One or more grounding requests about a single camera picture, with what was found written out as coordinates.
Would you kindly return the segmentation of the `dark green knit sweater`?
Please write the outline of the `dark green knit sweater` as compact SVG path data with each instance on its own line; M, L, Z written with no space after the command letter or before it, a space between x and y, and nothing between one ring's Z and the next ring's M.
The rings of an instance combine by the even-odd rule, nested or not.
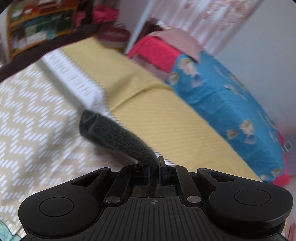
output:
M123 128L115 121L84 110L79 122L81 136L107 149L119 152L149 166L148 194L156 195L159 178L159 160L154 151L137 135Z

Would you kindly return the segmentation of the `red clothes pile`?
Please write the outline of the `red clothes pile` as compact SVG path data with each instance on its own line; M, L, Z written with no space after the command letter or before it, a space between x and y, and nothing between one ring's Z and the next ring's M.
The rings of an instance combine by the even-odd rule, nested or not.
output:
M114 9L103 4L98 4L92 8L92 23L103 23L103 22L113 22L117 20L119 14L119 9ZM76 27L81 25L81 21L89 17L86 11L78 11L76 14L75 24Z

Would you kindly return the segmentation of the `yellow patterned bed cover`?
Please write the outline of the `yellow patterned bed cover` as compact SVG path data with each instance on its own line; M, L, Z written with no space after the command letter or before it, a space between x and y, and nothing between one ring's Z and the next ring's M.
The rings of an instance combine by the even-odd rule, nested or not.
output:
M1 240L20 240L28 196L102 167L132 160L79 133L84 110L140 137L167 164L257 175L174 91L94 38L70 44L1 83Z

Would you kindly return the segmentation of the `pink cloth on quilt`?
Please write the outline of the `pink cloth on quilt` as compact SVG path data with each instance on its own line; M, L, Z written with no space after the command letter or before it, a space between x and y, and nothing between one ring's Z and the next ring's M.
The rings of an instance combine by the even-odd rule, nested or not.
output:
M188 55L197 63L200 63L200 52L203 50L203 47L196 39L185 31L179 28L171 28L168 30L152 32L149 36L160 38L168 45Z

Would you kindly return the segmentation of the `pink floral curtain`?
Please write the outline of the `pink floral curtain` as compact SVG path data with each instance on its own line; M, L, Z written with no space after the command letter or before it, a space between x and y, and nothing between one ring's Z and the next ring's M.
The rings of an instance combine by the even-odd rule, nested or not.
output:
M257 0L157 1L151 16L182 29L215 56L261 3Z

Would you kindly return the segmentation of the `wooden bookshelf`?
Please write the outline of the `wooden bookshelf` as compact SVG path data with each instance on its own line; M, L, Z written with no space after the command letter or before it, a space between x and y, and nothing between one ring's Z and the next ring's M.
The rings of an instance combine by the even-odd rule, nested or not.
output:
M13 1L7 11L9 58L73 32L79 1Z

